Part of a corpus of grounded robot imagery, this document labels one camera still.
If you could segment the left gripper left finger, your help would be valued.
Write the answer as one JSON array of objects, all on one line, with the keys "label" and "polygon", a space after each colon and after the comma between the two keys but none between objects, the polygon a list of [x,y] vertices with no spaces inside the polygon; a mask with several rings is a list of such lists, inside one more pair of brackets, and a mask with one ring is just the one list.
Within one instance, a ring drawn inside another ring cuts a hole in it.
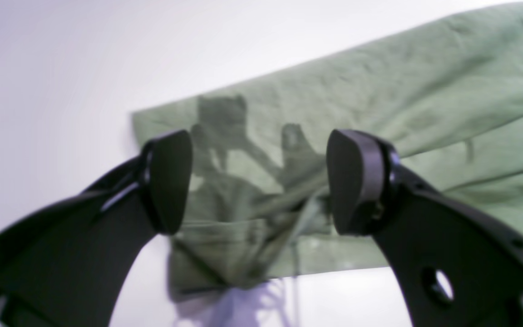
[{"label": "left gripper left finger", "polygon": [[0,327],[107,327],[140,251],[180,229],[192,158],[189,132],[165,133],[0,232]]}]

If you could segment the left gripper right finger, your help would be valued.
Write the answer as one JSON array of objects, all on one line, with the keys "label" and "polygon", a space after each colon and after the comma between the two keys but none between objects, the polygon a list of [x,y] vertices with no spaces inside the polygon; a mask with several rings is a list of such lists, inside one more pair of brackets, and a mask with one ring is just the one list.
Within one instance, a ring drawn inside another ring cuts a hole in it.
[{"label": "left gripper right finger", "polygon": [[415,327],[523,327],[523,236],[441,195],[391,143],[335,129],[326,145],[340,235],[371,236]]}]

